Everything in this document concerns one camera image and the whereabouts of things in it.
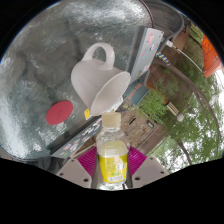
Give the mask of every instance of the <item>white mug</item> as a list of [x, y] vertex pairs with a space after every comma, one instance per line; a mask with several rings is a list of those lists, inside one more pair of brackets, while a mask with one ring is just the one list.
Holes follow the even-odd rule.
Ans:
[[[92, 58], [98, 47], [105, 50], [106, 62]], [[130, 84], [130, 73], [113, 67], [114, 61], [114, 49], [107, 43], [96, 43], [72, 70], [72, 85], [92, 116], [110, 109]]]

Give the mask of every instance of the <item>mug handle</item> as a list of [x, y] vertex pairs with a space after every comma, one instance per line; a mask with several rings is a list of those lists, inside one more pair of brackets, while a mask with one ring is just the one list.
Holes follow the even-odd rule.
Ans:
[[115, 53], [114, 49], [107, 43], [96, 43], [92, 45], [86, 52], [82, 61], [88, 61], [93, 58], [93, 53], [98, 47], [102, 47], [106, 52], [106, 62], [103, 65], [100, 65], [99, 68], [101, 70], [111, 70], [114, 66], [115, 61]]

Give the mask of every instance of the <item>plastic bottle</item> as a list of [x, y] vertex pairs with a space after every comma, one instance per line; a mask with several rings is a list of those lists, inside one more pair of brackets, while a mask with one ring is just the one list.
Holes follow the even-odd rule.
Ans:
[[121, 114], [102, 115], [102, 130], [96, 138], [97, 153], [104, 185], [116, 186], [125, 183], [128, 169], [130, 143], [121, 130]]

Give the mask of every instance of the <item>bottle cap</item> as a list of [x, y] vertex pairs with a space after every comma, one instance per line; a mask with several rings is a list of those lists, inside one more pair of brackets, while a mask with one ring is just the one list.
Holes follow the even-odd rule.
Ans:
[[114, 128], [121, 126], [121, 114], [117, 112], [110, 112], [102, 114], [102, 125], [107, 128]]

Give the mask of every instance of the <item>red cap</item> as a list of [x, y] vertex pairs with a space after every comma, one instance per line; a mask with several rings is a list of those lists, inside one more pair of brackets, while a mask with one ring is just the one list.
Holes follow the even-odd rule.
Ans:
[[57, 125], [69, 118], [73, 111], [73, 104], [69, 101], [56, 103], [47, 112], [46, 120], [50, 125]]

